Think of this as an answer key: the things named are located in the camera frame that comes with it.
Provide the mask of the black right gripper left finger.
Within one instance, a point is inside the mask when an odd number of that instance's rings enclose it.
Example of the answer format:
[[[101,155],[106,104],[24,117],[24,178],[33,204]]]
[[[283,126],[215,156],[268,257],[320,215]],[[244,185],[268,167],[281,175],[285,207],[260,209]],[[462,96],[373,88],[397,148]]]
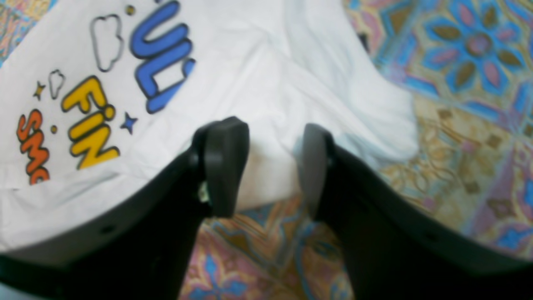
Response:
[[[249,152],[237,117],[199,128],[146,186],[57,237],[1,255],[2,300],[175,300],[202,222],[229,218]]]

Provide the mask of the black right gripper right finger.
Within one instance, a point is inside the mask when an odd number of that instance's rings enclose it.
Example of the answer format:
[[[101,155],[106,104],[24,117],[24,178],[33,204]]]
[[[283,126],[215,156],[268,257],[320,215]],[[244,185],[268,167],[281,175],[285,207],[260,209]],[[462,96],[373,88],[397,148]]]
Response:
[[[531,262],[419,212],[320,125],[302,150],[305,203],[339,240],[357,300],[531,300]]]

